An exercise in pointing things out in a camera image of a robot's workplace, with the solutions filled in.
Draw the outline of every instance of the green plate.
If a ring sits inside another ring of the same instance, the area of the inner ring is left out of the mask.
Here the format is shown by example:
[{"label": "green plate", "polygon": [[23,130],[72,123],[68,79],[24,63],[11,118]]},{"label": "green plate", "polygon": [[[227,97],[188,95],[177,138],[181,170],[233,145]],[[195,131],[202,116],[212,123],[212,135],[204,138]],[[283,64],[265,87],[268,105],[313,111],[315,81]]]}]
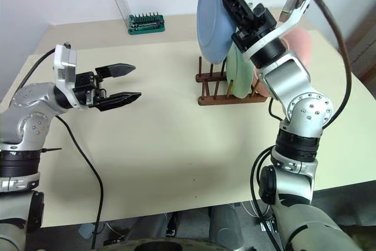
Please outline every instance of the green plate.
[{"label": "green plate", "polygon": [[250,92],[253,79],[253,64],[246,62],[243,55],[233,43],[226,59],[227,83],[233,82],[232,94],[238,98],[244,98]]}]

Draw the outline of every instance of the blue plate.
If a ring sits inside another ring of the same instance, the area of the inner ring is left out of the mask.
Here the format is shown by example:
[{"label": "blue plate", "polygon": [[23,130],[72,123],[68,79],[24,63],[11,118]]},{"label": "blue plate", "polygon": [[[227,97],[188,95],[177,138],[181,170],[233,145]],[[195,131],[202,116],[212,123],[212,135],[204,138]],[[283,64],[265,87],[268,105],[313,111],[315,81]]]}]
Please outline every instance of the blue plate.
[{"label": "blue plate", "polygon": [[197,37],[201,52],[210,63],[222,63],[230,50],[231,35],[235,30],[222,0],[199,0]]}]

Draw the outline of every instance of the floor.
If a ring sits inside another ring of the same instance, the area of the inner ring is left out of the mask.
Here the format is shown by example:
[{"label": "floor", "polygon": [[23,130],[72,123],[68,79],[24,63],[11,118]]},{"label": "floor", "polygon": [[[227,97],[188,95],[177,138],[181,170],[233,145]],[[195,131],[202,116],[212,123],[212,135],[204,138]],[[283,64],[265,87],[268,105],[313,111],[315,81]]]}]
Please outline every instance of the floor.
[{"label": "floor", "polygon": [[[313,205],[322,209],[339,225],[376,225],[376,181],[321,190],[314,193]],[[266,233],[260,229],[257,219],[249,216],[238,204],[236,211],[240,219],[246,250],[254,246],[258,251],[272,251]],[[207,208],[179,212],[178,237],[206,240],[209,237]],[[133,219],[114,220],[109,223],[122,234],[127,234]],[[78,233],[80,225],[47,227],[28,235],[26,251],[82,251],[90,250],[91,238],[84,239]],[[105,240],[117,238],[104,223],[99,225],[97,247]]]}]

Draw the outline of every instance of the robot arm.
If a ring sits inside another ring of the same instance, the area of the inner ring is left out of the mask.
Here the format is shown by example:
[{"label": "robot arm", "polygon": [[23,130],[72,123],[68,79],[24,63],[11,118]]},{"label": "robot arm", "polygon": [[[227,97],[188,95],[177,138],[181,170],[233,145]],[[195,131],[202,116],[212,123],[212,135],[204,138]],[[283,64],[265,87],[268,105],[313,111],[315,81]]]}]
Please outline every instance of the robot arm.
[{"label": "robot arm", "polygon": [[234,43],[259,69],[259,79],[286,116],[271,151],[273,165],[261,171],[259,194],[273,209],[285,250],[359,250],[329,216],[310,206],[315,157],[333,104],[312,87],[304,65],[279,39],[297,24],[309,1],[287,0],[280,16],[283,24],[276,28],[262,4],[252,11],[244,0],[223,0],[239,29],[232,36]]},{"label": "robot arm", "polygon": [[96,68],[77,74],[76,51],[55,48],[56,84],[33,83],[19,89],[9,108],[0,115],[0,250],[23,250],[26,232],[41,226],[43,193],[38,165],[51,120],[69,108],[100,111],[124,106],[141,93],[121,92],[107,97],[100,83],[104,78],[123,76],[135,69],[128,64]]}]

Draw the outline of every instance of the table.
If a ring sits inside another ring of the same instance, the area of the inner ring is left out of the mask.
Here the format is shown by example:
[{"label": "table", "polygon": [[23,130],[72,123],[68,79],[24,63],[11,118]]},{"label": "table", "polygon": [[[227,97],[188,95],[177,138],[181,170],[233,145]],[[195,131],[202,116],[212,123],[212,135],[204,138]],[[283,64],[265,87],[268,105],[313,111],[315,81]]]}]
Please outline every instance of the table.
[{"label": "table", "polygon": [[[263,149],[275,143],[278,121],[269,117],[268,101],[197,104],[201,85],[194,75],[200,49],[194,16],[171,19],[166,19],[165,34],[138,36],[115,30],[119,26],[116,21],[52,27],[37,47],[38,55],[28,58],[0,107],[2,111],[6,108],[15,86],[50,48],[48,45],[69,40],[72,48],[79,50],[77,73],[118,62],[137,67],[127,76],[107,79],[103,84],[109,94],[141,91],[137,101],[107,112],[72,109],[62,115],[102,177],[105,200],[101,220],[249,200],[251,164]],[[182,28],[177,19],[185,19],[187,25]],[[176,35],[173,24],[169,28],[173,21],[179,33],[187,31],[186,37]],[[95,27],[102,34],[96,34]],[[86,35],[89,43],[85,43],[82,29],[91,30]],[[70,31],[70,37],[64,30]],[[319,32],[310,33],[313,85],[337,108],[345,89],[341,57]],[[52,62],[51,56],[29,83],[53,81]],[[321,138],[315,189],[375,179],[375,111],[375,99],[353,76],[346,109]],[[273,112],[282,115],[278,103]],[[56,119],[45,147],[63,150],[44,153],[39,166],[38,190],[45,193],[43,226],[95,221],[98,183]]]}]

